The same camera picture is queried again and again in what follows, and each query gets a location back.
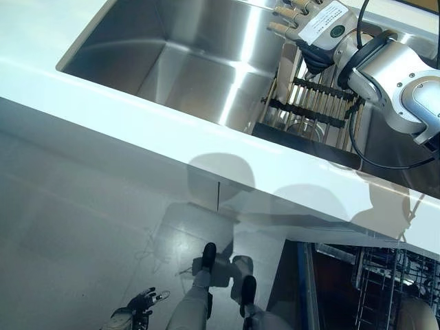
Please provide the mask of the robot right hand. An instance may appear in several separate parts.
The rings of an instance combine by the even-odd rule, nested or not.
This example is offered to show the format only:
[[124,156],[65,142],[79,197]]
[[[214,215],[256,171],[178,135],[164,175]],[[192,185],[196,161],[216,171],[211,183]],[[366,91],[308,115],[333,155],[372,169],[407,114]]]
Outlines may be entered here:
[[267,29],[294,43],[313,75],[332,65],[342,67],[357,51],[358,19],[340,1],[285,1],[272,13],[283,21]]

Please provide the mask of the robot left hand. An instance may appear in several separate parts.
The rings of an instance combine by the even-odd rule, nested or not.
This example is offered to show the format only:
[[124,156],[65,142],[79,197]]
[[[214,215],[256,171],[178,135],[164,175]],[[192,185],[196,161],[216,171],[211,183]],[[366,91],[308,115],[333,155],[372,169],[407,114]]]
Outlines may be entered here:
[[156,292],[155,287],[149,287],[132,298],[127,307],[134,312],[136,317],[146,318],[153,313],[151,310],[153,306],[166,300],[169,296],[170,292],[168,290]]

